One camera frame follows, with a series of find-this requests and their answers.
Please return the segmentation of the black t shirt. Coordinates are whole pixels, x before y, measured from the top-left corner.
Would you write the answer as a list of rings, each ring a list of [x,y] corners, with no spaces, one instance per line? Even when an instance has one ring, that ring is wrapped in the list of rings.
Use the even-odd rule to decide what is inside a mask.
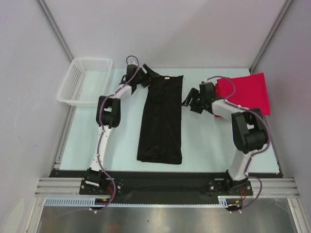
[[[182,164],[181,119],[183,76],[148,71],[151,82],[143,109],[137,160]]]

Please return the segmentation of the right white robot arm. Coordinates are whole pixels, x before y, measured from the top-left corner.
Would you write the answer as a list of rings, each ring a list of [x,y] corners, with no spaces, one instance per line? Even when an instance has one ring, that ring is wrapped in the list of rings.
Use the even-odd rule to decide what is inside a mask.
[[[225,172],[223,186],[218,191],[235,195],[247,186],[253,157],[270,146],[267,124],[259,108],[249,109],[229,102],[228,98],[216,96],[212,82],[202,82],[199,88],[190,90],[182,106],[189,106],[191,111],[199,114],[207,111],[231,123],[236,152],[232,164]]]

